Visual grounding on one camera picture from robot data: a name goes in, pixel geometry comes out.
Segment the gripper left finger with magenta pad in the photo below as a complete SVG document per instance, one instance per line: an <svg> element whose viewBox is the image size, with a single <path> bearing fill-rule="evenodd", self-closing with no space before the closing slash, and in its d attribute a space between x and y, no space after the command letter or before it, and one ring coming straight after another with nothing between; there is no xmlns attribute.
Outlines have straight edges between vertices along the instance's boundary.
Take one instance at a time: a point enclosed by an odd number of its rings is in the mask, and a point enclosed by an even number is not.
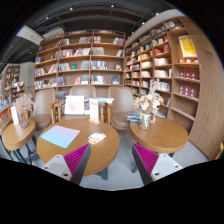
<svg viewBox="0 0 224 224"><path fill-rule="evenodd" d="M54 156L42 169L79 185L90 155L90 145L86 144L65 156Z"/></svg>

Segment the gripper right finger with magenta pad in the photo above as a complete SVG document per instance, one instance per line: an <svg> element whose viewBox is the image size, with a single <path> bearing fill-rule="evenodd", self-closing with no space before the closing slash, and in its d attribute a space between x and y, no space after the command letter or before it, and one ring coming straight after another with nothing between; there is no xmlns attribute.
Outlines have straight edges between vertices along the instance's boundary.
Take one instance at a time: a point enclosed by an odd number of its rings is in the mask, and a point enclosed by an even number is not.
<svg viewBox="0 0 224 224"><path fill-rule="evenodd" d="M133 171L139 171L144 185L182 169L182 166L169 155L156 154L138 144L132 145L132 155L135 160Z"/></svg>

